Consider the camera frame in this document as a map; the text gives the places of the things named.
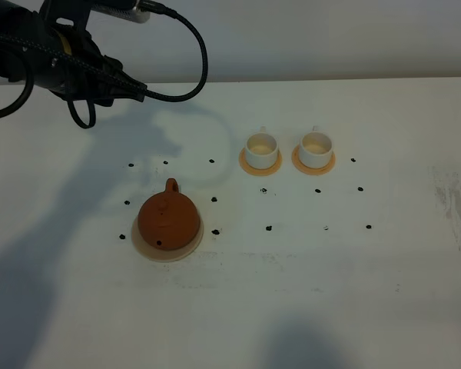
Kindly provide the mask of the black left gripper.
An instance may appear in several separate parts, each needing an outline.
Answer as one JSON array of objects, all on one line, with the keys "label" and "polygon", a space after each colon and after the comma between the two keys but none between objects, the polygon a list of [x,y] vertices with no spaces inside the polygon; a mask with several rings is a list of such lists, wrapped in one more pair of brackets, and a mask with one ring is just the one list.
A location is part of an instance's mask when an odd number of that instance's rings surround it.
[{"label": "black left gripper", "polygon": [[90,100],[103,107],[111,107],[115,99],[143,102],[146,84],[122,72],[123,65],[119,60],[101,54],[87,30],[89,15],[89,11],[40,11],[39,16],[47,33],[41,37],[41,41],[113,75],[113,82],[104,80],[86,68],[51,56],[38,74],[38,85],[63,99],[66,98],[65,89],[69,88],[73,100]]}]

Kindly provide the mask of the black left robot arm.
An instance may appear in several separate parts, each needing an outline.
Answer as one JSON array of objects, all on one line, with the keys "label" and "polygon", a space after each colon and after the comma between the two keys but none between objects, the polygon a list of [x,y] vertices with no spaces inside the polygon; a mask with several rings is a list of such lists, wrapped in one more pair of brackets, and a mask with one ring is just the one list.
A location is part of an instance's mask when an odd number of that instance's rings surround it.
[{"label": "black left robot arm", "polygon": [[143,101],[145,86],[103,55],[87,30],[91,12],[134,21],[136,1],[45,1],[36,12],[0,1],[0,77],[35,85],[62,100],[109,107],[116,99]]}]

